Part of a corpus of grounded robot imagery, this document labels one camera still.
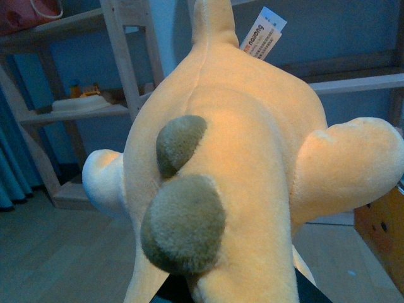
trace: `tag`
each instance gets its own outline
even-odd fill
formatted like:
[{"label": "tag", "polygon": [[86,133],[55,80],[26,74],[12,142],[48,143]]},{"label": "tag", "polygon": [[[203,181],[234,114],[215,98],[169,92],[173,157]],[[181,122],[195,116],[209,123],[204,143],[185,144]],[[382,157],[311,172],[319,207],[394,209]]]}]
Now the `tag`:
[{"label": "tag", "polygon": [[240,49],[264,60],[282,36],[286,21],[264,6]]}]

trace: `pink object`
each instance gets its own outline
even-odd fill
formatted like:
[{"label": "pink object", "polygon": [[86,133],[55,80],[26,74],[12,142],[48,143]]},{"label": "pink object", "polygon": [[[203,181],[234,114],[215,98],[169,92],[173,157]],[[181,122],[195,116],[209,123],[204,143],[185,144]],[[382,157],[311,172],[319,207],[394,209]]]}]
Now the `pink object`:
[{"label": "pink object", "polygon": [[0,36],[48,23],[60,12],[56,0],[0,0]]}]

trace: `floor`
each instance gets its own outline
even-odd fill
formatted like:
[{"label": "floor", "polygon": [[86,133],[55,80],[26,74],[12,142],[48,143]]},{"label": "floor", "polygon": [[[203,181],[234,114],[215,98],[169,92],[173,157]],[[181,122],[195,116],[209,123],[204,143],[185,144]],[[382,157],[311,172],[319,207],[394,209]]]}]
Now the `floor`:
[{"label": "floor", "polygon": [[[295,245],[334,303],[404,303],[352,226],[306,224]],[[42,191],[0,213],[0,303],[123,302],[133,260],[129,224]]]}]

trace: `gray fuzzy spot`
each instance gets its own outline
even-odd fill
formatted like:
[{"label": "gray fuzzy spot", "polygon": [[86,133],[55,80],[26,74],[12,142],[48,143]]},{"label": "gray fuzzy spot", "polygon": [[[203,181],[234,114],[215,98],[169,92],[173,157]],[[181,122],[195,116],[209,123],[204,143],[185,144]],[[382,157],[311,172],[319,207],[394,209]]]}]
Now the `gray fuzzy spot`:
[{"label": "gray fuzzy spot", "polygon": [[225,228],[219,195],[207,177],[169,182],[148,207],[141,244],[155,266],[172,274],[202,273],[214,266]]},{"label": "gray fuzzy spot", "polygon": [[157,164],[164,178],[174,176],[192,157],[206,130],[199,116],[182,116],[171,120],[157,137]]}]

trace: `stuffed animal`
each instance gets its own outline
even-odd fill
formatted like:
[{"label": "stuffed animal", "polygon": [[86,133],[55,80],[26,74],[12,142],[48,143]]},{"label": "stuffed animal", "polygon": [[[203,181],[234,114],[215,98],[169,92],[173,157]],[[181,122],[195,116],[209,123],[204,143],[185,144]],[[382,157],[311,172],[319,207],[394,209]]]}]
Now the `stuffed animal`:
[{"label": "stuffed animal", "polygon": [[125,302],[168,273],[195,302],[298,302],[292,245],[317,216],[369,203],[404,173],[380,119],[327,127],[303,81],[239,50],[230,0],[197,0],[193,48],[138,114],[124,153],[93,152],[85,191],[126,217],[136,261]]}]

